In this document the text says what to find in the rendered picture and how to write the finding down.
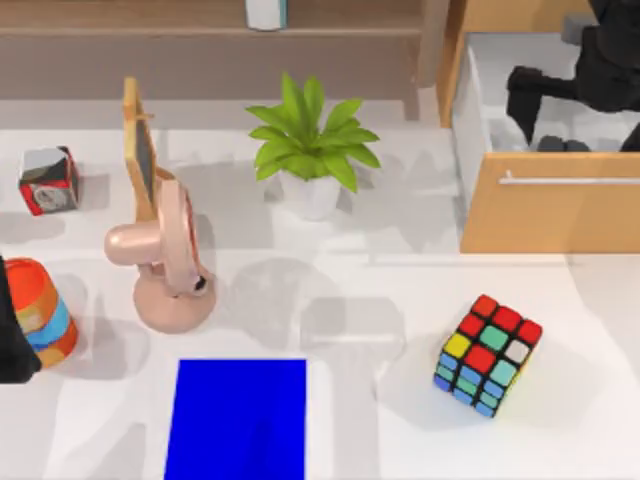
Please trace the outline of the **pale grey rounded box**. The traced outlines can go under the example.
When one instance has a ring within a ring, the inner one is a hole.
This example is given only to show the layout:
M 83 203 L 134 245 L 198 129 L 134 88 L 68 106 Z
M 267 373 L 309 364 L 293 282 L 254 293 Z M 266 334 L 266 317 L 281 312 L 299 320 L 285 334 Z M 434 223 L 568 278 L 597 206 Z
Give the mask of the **pale grey rounded box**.
M 561 39 L 570 45 L 580 45 L 584 20 L 579 14 L 568 14 L 563 19 Z

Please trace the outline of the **dark grey object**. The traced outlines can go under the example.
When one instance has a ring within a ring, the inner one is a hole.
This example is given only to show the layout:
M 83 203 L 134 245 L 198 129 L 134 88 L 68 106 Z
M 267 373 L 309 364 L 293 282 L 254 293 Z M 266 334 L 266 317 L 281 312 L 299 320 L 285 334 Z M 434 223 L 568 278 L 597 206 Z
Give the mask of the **dark grey object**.
M 562 152 L 590 152 L 589 146 L 575 139 L 563 139 L 555 135 L 543 136 L 536 147 L 538 152 L 543 153 L 562 153 Z

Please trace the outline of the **pale wooden drawer front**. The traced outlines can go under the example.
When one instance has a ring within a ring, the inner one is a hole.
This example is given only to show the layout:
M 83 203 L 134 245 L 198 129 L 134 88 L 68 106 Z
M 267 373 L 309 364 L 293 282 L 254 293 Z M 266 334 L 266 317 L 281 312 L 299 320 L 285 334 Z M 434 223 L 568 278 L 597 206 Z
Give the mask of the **pale wooden drawer front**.
M 463 253 L 640 254 L 640 186 L 499 185 L 519 177 L 640 177 L 640 153 L 484 155 Z

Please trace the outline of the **green plant in white pot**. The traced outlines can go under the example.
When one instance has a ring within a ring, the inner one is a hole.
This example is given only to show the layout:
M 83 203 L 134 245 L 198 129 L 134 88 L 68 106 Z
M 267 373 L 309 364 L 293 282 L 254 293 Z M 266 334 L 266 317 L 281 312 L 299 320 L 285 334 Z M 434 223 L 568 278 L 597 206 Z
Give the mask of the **green plant in white pot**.
M 300 86 L 283 72 L 279 104 L 246 108 L 262 121 L 249 133 L 261 142 L 254 156 L 255 178 L 277 176 L 283 200 L 294 212 L 311 221 L 327 218 L 336 210 L 342 190 L 358 191 L 354 161 L 381 167 L 369 148 L 379 136 L 357 118 L 362 103 L 361 98 L 348 98 L 322 118 L 325 91 L 320 80 L 310 76 Z

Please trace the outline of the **multicoloured puzzle cube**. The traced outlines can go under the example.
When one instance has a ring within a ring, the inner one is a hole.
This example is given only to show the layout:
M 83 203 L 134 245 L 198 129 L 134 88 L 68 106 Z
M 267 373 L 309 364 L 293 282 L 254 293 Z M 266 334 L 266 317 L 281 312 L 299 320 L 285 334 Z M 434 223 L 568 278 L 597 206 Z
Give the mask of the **multicoloured puzzle cube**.
M 543 327 L 481 294 L 439 353 L 433 383 L 493 418 L 543 335 Z

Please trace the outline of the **white container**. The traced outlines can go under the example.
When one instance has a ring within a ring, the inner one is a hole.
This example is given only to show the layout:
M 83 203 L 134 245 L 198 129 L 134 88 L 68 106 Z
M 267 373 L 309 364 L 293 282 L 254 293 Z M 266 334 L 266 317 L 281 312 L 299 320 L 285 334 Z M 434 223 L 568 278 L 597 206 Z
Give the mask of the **white container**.
M 288 0 L 244 0 L 246 23 L 255 31 L 278 31 L 287 27 Z

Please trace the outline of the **wooden framed blackboard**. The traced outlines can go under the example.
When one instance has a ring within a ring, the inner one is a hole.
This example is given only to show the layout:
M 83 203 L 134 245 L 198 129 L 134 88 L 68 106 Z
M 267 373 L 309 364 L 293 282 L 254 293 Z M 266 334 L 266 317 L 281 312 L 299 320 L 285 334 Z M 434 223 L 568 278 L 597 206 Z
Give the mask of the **wooden framed blackboard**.
M 124 79 L 122 109 L 124 160 L 134 192 L 135 219 L 155 220 L 160 182 L 173 180 L 175 176 L 157 166 L 156 149 L 148 125 L 152 115 L 144 110 L 134 77 Z

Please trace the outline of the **pink desk fan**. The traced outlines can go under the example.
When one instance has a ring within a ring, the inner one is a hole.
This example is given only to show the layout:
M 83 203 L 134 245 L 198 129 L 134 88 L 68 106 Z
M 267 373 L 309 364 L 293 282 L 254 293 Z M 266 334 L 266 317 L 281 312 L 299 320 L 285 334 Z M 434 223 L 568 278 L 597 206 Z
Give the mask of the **pink desk fan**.
M 159 182 L 155 219 L 111 228 L 104 251 L 111 263 L 138 268 L 133 301 L 148 327 L 185 333 L 212 312 L 214 278 L 201 264 L 192 204 L 178 180 Z

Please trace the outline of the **flat blue mat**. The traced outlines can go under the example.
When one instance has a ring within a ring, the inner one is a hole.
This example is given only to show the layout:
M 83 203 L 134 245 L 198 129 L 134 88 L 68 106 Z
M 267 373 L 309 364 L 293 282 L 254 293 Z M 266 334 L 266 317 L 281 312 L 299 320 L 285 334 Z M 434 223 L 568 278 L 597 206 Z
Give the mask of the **flat blue mat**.
M 303 359 L 179 363 L 163 480 L 305 480 Z

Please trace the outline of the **red black and white box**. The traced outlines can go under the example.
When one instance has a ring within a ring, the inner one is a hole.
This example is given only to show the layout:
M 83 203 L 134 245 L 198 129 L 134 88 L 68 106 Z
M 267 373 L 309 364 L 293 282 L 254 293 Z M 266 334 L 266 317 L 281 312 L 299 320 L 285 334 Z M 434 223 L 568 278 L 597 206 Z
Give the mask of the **red black and white box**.
M 67 146 L 24 152 L 18 189 L 33 216 L 77 209 L 79 186 L 79 174 Z

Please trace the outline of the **orange striped cup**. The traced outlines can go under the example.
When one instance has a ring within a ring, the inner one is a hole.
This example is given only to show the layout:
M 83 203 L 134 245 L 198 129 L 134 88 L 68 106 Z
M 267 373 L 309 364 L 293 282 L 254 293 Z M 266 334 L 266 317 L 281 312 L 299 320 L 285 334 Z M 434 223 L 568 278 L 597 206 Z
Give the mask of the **orange striped cup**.
M 38 261 L 12 258 L 4 262 L 18 323 L 44 369 L 68 358 L 78 329 L 46 268 Z

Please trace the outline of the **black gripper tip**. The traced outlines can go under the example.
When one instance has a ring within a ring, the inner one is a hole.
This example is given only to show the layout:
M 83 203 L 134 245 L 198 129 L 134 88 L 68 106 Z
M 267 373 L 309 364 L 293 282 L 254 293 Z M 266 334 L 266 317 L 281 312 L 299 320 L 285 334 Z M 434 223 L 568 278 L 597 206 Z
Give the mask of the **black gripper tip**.
M 40 359 L 19 325 L 5 262 L 0 256 L 0 385 L 27 383 L 41 368 Z

